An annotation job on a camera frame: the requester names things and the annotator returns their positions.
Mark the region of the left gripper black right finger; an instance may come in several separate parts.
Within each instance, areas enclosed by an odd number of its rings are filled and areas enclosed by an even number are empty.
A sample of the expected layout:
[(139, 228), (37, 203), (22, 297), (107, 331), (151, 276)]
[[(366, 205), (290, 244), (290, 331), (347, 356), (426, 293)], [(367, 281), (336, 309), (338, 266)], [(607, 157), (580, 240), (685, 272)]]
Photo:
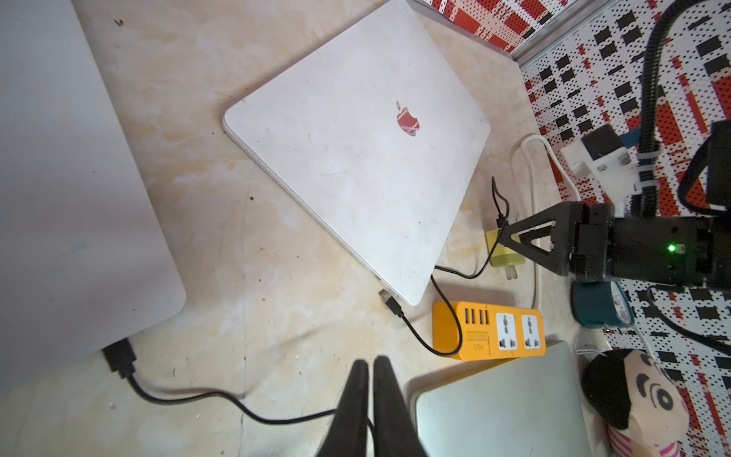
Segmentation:
[(393, 367), (384, 355), (374, 361), (373, 382), (375, 455), (426, 457)]

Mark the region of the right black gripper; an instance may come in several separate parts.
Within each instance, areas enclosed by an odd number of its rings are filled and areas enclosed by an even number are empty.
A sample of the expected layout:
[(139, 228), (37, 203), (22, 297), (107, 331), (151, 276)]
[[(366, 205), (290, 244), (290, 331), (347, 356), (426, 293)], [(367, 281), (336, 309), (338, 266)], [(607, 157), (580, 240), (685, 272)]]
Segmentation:
[(730, 287), (730, 218), (616, 218), (563, 202), (502, 228), (498, 243), (557, 275), (676, 287)]

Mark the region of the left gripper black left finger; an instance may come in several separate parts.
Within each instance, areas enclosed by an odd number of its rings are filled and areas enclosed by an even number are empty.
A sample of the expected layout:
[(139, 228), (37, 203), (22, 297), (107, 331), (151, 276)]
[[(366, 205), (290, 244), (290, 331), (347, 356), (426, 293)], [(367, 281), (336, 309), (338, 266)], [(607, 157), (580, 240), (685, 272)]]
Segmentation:
[(366, 456), (369, 365), (356, 360), (317, 456)]

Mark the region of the yellow charger adapter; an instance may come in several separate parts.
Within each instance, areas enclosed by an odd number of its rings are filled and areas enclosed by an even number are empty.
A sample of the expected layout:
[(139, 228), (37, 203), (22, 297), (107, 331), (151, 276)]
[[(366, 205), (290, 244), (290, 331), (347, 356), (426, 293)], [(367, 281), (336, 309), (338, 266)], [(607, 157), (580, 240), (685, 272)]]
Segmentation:
[(487, 247), (491, 252), (489, 265), (492, 268), (501, 268), (506, 274), (507, 280), (518, 278), (517, 266), (525, 264), (525, 257), (516, 251), (512, 251), (497, 242), (499, 230), (491, 230), (485, 234)]

